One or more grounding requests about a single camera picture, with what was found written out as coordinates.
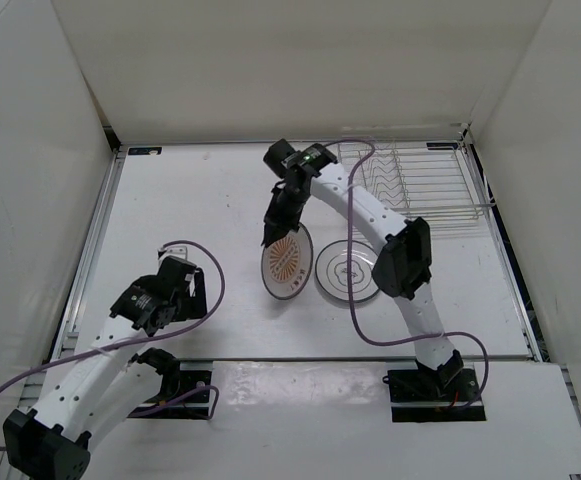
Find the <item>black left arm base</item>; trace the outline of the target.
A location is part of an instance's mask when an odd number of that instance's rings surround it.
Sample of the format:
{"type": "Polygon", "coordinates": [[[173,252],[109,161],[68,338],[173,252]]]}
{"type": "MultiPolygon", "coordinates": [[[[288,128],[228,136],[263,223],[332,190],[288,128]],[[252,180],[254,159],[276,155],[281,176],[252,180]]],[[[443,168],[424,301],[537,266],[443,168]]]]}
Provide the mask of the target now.
{"type": "Polygon", "coordinates": [[[178,379],[170,380],[170,384],[167,387],[162,388],[156,396],[149,398],[136,407],[129,417],[159,420],[206,420],[210,414],[214,396],[209,389],[180,400],[177,404],[159,412],[152,412],[146,415],[143,412],[150,411],[189,391],[211,385],[212,374],[212,362],[180,362],[178,379]]]}

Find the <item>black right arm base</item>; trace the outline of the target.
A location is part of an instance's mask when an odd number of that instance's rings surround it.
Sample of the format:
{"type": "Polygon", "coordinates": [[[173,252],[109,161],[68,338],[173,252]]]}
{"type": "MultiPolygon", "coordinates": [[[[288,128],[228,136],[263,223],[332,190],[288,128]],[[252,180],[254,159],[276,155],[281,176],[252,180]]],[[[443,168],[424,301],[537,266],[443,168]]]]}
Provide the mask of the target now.
{"type": "Polygon", "coordinates": [[[465,368],[441,393],[427,385],[416,369],[388,370],[382,382],[389,390],[393,423],[486,420],[484,405],[476,399],[479,384],[472,368],[465,368]]]}

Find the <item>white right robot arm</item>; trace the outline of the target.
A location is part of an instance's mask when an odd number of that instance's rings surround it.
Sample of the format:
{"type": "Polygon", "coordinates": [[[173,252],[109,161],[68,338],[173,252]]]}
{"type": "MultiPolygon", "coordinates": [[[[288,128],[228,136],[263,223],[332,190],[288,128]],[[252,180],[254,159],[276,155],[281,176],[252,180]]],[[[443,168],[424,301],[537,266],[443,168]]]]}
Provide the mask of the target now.
{"type": "Polygon", "coordinates": [[[263,246],[297,230],[310,198],[340,214],[348,232],[360,232],[377,256],[371,276],[394,300],[406,323],[420,390],[430,399],[446,397],[455,387],[463,360],[445,333],[433,299],[429,224],[421,217],[409,220],[384,205],[356,183],[362,165],[344,168],[325,144],[299,151],[281,139],[269,147],[263,161],[278,178],[264,215],[263,246]]]}

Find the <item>glass plate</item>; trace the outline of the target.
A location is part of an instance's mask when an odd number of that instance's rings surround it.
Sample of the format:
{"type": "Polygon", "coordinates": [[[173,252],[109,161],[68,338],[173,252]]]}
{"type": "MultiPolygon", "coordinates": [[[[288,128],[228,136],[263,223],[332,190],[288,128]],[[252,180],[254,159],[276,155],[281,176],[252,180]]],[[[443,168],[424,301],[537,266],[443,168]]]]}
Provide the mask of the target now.
{"type": "Polygon", "coordinates": [[[372,279],[376,253],[366,243],[353,240],[351,267],[348,267],[347,259],[346,240],[337,240],[326,245],[315,262],[318,287],[331,299],[347,302],[348,279],[351,279],[352,298],[355,303],[373,299],[379,293],[379,288],[372,279]]]}

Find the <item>orange sunburst plate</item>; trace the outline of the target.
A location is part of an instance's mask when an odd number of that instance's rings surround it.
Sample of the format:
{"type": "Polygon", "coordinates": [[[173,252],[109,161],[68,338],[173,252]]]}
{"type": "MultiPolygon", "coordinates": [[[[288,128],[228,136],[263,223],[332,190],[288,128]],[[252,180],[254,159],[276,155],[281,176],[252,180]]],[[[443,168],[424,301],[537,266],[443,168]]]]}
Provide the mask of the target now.
{"type": "Polygon", "coordinates": [[[277,300],[291,300],[305,288],[312,273],[314,246],[308,229],[299,223],[296,233],[265,248],[261,277],[266,291],[277,300]]]}

